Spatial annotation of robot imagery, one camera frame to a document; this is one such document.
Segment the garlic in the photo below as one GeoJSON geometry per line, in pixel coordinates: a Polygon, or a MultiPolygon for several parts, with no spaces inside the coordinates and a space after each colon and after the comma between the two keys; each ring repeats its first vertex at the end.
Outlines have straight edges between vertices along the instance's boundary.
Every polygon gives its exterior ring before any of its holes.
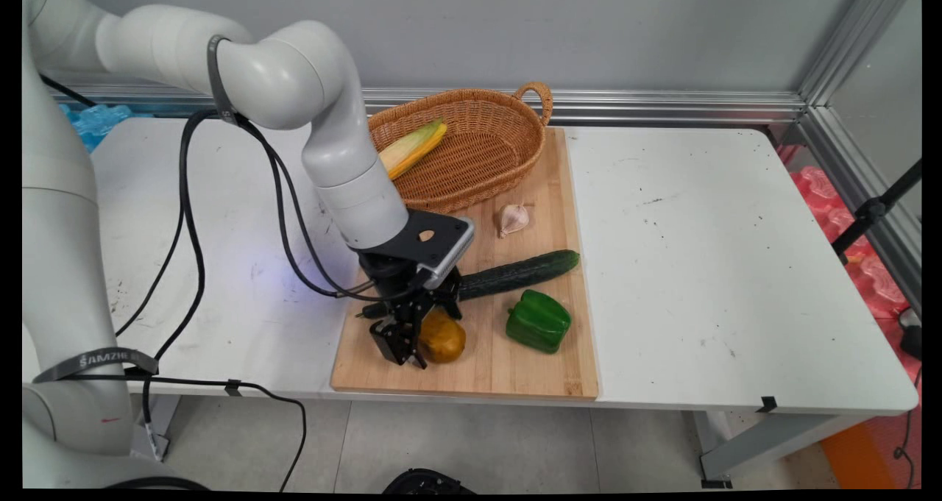
{"type": "Polygon", "coordinates": [[[504,205],[500,209],[500,233],[503,238],[511,232],[517,232],[529,223],[529,214],[527,208],[522,205],[504,205]]]}

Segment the floor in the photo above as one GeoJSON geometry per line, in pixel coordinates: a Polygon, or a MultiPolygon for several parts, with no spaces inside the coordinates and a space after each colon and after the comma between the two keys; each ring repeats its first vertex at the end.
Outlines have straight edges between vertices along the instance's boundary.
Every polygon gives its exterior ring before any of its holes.
{"type": "MultiPolygon", "coordinates": [[[[693,418],[679,411],[306,400],[308,436],[286,491],[383,491],[432,468],[478,494],[702,491],[693,418]]],[[[758,415],[731,416],[739,432],[758,415]]],[[[276,491],[297,450],[296,407],[184,397],[167,464],[214,490],[276,491]]],[[[815,444],[733,477],[737,490],[837,488],[815,444]]]]}

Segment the wooden cutting board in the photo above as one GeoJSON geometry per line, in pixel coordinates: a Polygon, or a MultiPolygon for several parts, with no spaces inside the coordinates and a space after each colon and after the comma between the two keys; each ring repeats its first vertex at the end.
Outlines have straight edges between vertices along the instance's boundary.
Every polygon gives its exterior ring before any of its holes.
{"type": "MultiPolygon", "coordinates": [[[[458,263],[462,274],[557,249],[581,253],[565,134],[562,129],[548,128],[545,142],[532,172],[515,189],[450,213],[475,222],[474,242],[458,263]],[[508,203],[527,206],[531,223],[498,239],[497,216],[508,203]]],[[[361,272],[357,283],[362,281],[361,272]]],[[[549,294],[572,314],[572,327],[555,354],[525,347],[505,334],[507,310],[520,300],[523,290],[460,302],[461,326],[467,333],[464,353],[452,363],[429,363],[426,370],[383,359],[369,335],[373,321],[355,317],[366,303],[354,300],[347,308],[330,384],[337,391],[363,393],[595,399],[598,375],[582,264],[533,288],[549,294]]]]}

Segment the corn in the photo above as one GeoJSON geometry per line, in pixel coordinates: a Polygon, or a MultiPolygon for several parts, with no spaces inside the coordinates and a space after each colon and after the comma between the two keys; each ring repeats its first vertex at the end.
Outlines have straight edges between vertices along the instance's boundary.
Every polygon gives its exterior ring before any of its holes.
{"type": "Polygon", "coordinates": [[[389,172],[389,179],[394,180],[406,170],[418,163],[431,149],[438,146],[445,136],[447,126],[440,119],[434,119],[425,126],[397,140],[380,152],[380,161],[389,172]]]}

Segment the white table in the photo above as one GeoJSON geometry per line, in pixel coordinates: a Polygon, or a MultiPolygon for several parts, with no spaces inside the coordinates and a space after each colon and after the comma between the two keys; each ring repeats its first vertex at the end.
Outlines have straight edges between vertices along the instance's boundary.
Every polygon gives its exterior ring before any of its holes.
{"type": "MultiPolygon", "coordinates": [[[[129,119],[92,156],[116,329],[141,302],[174,234],[183,125],[129,119]]],[[[700,411],[710,478],[916,406],[908,376],[762,133],[565,131],[601,387],[598,400],[578,406],[700,411]],[[773,414],[727,441],[721,411],[756,411],[763,397],[774,398],[773,414]]],[[[265,131],[295,180],[327,270],[350,285],[355,257],[300,166],[307,133],[265,131]]],[[[302,398],[576,405],[334,391],[330,371],[347,303],[317,296],[290,269],[261,146],[239,129],[206,122],[193,137],[189,172],[206,289],[162,359],[162,376],[235,378],[302,398]]],[[[288,219],[300,266],[326,285],[288,219]]],[[[155,352],[195,287],[184,232],[148,309],[118,342],[155,352]]],[[[37,373],[24,329],[24,381],[37,373]]],[[[222,390],[154,384],[152,393],[222,390]]]]}

